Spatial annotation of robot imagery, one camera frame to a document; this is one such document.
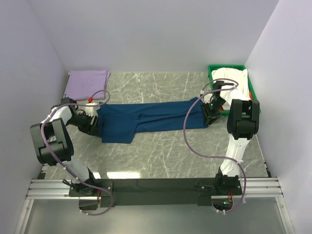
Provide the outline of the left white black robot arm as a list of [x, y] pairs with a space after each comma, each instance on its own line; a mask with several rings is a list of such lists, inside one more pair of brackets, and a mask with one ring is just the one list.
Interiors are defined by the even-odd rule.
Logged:
[[45, 120], [30, 127], [38, 161], [65, 170], [71, 182], [64, 180], [63, 183], [79, 195], [92, 196], [98, 187], [91, 170], [74, 157], [74, 146], [66, 126], [73, 125], [85, 134], [98, 136], [96, 106], [94, 102], [80, 106], [69, 97], [62, 98], [61, 104], [53, 106]]

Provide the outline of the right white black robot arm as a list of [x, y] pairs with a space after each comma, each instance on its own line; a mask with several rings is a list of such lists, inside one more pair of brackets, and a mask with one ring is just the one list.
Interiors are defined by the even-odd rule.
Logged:
[[215, 176], [214, 190], [221, 195], [239, 186], [238, 163], [242, 160], [247, 145], [259, 129], [260, 103], [246, 97], [237, 89], [238, 82], [218, 78], [213, 82], [213, 94], [209, 101], [201, 104], [205, 125], [211, 125], [221, 117], [220, 108], [229, 104], [227, 120], [229, 143], [218, 173]]

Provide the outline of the blue t shirt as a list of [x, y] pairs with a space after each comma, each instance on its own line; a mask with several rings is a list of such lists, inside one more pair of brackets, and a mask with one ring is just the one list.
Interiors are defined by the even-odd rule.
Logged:
[[97, 110], [98, 136], [103, 143], [130, 144], [136, 133], [182, 130], [185, 116], [196, 100], [105, 104]]

